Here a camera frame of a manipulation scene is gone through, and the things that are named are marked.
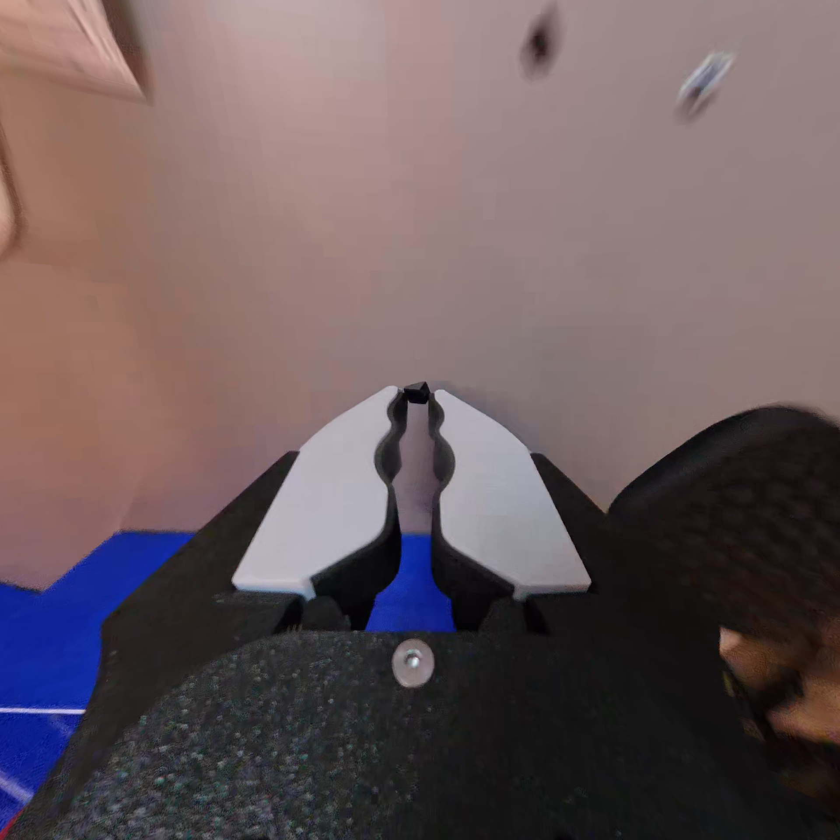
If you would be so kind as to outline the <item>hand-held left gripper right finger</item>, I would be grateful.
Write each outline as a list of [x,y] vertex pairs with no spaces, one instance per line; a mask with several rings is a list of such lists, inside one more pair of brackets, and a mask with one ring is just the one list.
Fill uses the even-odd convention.
[[441,477],[436,534],[444,556],[516,600],[586,592],[592,578],[530,449],[444,389],[429,402]]

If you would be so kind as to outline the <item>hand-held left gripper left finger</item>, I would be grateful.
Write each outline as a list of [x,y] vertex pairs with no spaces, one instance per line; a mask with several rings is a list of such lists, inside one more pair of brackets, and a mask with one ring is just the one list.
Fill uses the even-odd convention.
[[382,534],[390,480],[375,457],[402,395],[386,386],[301,447],[234,572],[236,590],[315,595],[319,574]]

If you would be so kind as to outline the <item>small grey lego piece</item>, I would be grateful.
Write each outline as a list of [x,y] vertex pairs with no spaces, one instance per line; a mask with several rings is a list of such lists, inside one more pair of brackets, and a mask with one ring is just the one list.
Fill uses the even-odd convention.
[[690,122],[701,115],[716,97],[735,59],[735,53],[729,50],[713,51],[689,73],[679,87],[675,102],[675,112],[681,122]]

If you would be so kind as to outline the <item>person's right hand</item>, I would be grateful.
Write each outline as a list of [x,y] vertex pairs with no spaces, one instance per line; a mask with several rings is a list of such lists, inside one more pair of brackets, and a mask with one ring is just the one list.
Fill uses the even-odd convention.
[[776,642],[720,630],[723,661],[778,735],[839,744],[839,624],[824,623],[812,637]]

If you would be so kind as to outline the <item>black mesh pad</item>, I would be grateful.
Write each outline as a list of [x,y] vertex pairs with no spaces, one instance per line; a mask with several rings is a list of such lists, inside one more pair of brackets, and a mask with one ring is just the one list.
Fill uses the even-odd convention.
[[[838,617],[838,423],[761,406],[714,423],[613,500],[609,516],[656,548],[670,580],[721,628],[791,642]],[[775,778],[838,837],[838,746],[775,734],[725,663],[724,685]]]

